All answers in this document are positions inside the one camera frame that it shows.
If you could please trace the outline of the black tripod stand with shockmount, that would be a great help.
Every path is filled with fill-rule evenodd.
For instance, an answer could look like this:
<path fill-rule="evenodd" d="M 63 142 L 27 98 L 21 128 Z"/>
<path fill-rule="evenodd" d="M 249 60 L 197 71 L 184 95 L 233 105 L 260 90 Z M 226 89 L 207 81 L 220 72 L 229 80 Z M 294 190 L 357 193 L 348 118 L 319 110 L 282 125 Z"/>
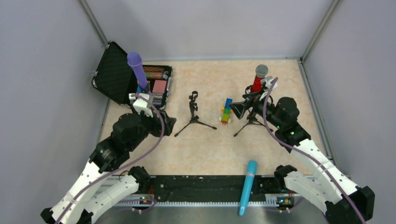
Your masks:
<path fill-rule="evenodd" d="M 242 95 L 244 99 L 243 101 L 233 102 L 228 105 L 239 120 L 241 120 L 245 113 L 248 112 L 247 123 L 234 134 L 234 137 L 236 137 L 248 125 L 266 127 L 262 122 L 258 121 L 256 116 L 263 112 L 263 103 L 268 92 L 269 87 L 266 86 L 262 87 L 259 91 L 253 92 L 253 86 L 249 85 L 245 88 L 245 94 Z"/>

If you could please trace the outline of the teal microphone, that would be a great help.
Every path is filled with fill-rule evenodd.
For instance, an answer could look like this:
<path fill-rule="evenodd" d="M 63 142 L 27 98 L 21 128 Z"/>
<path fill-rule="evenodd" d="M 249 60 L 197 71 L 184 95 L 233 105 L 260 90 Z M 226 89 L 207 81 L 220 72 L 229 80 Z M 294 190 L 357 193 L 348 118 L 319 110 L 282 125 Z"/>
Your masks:
<path fill-rule="evenodd" d="M 246 175 L 240 197 L 240 205 L 238 211 L 239 216 L 243 216 L 245 214 L 246 208 L 248 207 L 248 203 L 251 195 L 251 189 L 253 186 L 256 171 L 257 171 L 257 162 L 254 160 L 250 160 L 246 167 Z"/>

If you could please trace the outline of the purple microphone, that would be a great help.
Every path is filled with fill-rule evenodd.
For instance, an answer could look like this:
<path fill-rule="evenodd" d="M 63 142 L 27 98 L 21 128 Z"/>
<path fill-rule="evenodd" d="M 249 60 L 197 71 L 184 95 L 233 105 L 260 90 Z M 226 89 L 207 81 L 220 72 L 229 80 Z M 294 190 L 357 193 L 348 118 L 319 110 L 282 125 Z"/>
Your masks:
<path fill-rule="evenodd" d="M 141 92 L 151 94 L 150 85 L 144 73 L 142 58 L 138 52 L 130 52 L 127 54 L 127 63 L 133 70 Z"/>

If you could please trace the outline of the red glitter microphone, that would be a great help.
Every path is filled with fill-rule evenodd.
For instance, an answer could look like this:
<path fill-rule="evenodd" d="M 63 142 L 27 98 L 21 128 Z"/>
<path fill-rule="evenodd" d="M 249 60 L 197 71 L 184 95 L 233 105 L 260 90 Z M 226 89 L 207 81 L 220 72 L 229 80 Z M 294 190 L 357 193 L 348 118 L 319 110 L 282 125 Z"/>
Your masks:
<path fill-rule="evenodd" d="M 251 92 L 259 92 L 262 89 L 262 79 L 268 74 L 268 67 L 264 64 L 259 64 L 255 69 L 255 79 L 251 87 Z"/>

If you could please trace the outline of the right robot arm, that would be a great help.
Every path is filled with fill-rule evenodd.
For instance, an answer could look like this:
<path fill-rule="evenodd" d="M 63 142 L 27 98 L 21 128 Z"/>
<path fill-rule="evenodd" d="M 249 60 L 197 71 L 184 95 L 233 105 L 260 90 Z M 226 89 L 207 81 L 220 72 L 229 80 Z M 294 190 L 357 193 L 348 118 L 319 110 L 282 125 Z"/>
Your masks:
<path fill-rule="evenodd" d="M 260 115 L 273 125 L 276 131 L 269 134 L 314 176 L 309 179 L 291 165 L 279 166 L 274 175 L 282 188 L 298 193 L 315 205 L 330 224 L 364 224 L 373 217 L 373 190 L 358 186 L 322 153 L 299 124 L 299 110 L 293 98 L 282 97 L 273 104 L 266 102 L 265 96 L 246 95 L 244 101 L 228 106 L 239 119 L 251 110 L 252 115 Z"/>

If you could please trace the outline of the black tripod stand with clip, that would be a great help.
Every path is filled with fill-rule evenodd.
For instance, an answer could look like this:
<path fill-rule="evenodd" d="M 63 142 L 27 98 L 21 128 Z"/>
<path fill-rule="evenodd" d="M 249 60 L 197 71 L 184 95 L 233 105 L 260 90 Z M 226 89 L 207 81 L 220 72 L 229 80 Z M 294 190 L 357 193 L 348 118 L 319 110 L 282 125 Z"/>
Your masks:
<path fill-rule="evenodd" d="M 177 137 L 186 127 L 188 127 L 191 124 L 201 124 L 207 127 L 212 128 L 213 130 L 217 130 L 217 127 L 211 126 L 209 124 L 203 123 L 199 121 L 199 116 L 195 114 L 195 112 L 198 111 L 198 104 L 196 103 L 196 99 L 198 98 L 198 92 L 197 91 L 192 91 L 191 95 L 189 95 L 189 109 L 190 109 L 190 114 L 191 118 L 180 131 L 178 131 L 176 134 L 174 134 L 174 137 Z"/>

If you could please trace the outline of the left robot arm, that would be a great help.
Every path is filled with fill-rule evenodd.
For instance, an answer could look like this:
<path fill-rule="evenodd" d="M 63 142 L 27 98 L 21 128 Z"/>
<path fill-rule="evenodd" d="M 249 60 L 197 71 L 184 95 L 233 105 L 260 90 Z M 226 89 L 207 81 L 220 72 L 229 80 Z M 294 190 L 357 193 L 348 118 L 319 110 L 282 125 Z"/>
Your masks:
<path fill-rule="evenodd" d="M 97 144 L 89 160 L 66 196 L 52 208 L 45 208 L 41 217 L 47 224 L 93 224 L 107 210 L 127 195 L 137 192 L 148 181 L 142 167 L 133 167 L 131 173 L 99 195 L 99 187 L 112 171 L 130 158 L 130 152 L 149 135 L 160 137 L 172 134 L 176 118 L 160 111 L 160 118 L 126 113 L 113 124 L 111 135 Z"/>

